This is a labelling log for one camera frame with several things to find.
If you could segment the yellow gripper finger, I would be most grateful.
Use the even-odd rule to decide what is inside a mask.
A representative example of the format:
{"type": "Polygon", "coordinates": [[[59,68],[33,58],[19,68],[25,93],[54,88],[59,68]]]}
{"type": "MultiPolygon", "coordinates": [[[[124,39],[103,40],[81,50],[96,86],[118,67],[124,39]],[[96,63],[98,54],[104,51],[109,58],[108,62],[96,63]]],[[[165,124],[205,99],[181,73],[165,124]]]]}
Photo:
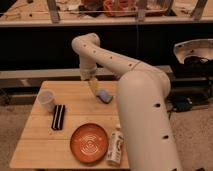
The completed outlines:
{"type": "Polygon", "coordinates": [[[89,87],[94,95],[97,95],[98,89],[99,89],[99,84],[98,84],[98,79],[96,77],[91,78],[88,81],[89,87]]]}

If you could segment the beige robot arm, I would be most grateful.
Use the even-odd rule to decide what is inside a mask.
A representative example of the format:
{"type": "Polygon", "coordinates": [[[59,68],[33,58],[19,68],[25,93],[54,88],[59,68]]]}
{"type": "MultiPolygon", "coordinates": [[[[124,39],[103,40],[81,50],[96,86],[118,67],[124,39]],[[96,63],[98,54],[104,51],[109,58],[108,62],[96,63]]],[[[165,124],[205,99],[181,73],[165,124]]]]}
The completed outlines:
{"type": "Polygon", "coordinates": [[[72,49],[83,80],[99,65],[119,77],[116,103],[131,171],[183,171],[167,115],[167,74],[143,61],[100,47],[95,33],[77,36],[72,49]]]}

